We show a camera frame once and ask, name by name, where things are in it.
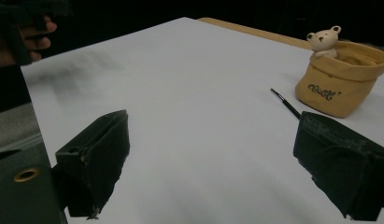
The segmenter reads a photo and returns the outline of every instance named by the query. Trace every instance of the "bear figurine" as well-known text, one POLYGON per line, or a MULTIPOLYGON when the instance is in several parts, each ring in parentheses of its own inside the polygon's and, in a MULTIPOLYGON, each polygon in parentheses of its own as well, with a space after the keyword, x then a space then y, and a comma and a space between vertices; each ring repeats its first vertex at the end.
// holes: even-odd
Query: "bear figurine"
POLYGON ((341 31, 340 26, 333 26, 330 30, 323 30, 316 33, 309 33, 307 41, 315 51, 316 57, 327 55, 336 58, 337 53, 334 48, 338 41, 338 34, 341 31))

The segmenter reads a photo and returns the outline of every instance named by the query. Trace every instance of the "bear face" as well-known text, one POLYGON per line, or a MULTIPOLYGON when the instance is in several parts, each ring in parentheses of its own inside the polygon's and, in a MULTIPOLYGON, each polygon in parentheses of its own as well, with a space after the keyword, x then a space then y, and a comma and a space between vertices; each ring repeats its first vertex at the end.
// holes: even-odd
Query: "bear face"
POLYGON ((330 30, 323 30, 316 33, 309 33, 307 41, 315 51, 324 51, 332 49, 338 41, 338 34, 341 31, 340 26, 333 26, 330 30))

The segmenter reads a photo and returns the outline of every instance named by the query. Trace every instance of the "metal grommet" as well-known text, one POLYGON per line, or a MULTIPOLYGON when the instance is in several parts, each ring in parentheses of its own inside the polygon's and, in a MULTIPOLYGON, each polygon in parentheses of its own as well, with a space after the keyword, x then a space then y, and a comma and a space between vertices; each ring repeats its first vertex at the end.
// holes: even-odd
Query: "metal grommet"
POLYGON ((37 177, 38 175, 39 175, 39 169, 30 168, 30 169, 26 169, 26 170, 23 170, 23 171, 17 173, 14 176, 13 180, 14 180, 14 182, 21 183, 21 182, 31 180, 31 179, 37 177))

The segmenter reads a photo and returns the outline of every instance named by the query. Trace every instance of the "yellow pouch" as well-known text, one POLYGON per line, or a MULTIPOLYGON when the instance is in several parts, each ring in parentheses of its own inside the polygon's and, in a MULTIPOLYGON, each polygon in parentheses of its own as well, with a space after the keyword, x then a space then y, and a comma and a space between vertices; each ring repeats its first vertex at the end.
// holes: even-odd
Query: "yellow pouch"
POLYGON ((336 58, 311 55, 295 92, 304 104, 345 118, 363 102, 384 73, 384 51, 345 41, 339 41, 335 49, 336 58))

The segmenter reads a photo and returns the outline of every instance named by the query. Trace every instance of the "hand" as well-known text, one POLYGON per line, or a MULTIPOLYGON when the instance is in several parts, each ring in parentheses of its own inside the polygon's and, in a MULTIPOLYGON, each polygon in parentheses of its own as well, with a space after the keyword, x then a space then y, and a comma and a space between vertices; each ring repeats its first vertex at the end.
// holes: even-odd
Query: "hand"
MULTIPOLYGON (((50 17, 45 16, 44 20, 46 22, 47 31, 37 31, 34 27, 30 26, 20 28, 23 42, 25 47, 30 50, 29 55, 31 56, 33 62, 37 62, 41 59, 41 54, 37 50, 47 49, 50 47, 51 43, 47 37, 42 37, 40 39, 28 39, 28 37, 52 33, 57 29, 57 25, 51 21, 50 17)), ((0 35, 0 67, 13 64, 15 64, 13 55, 7 47, 6 41, 0 35)))

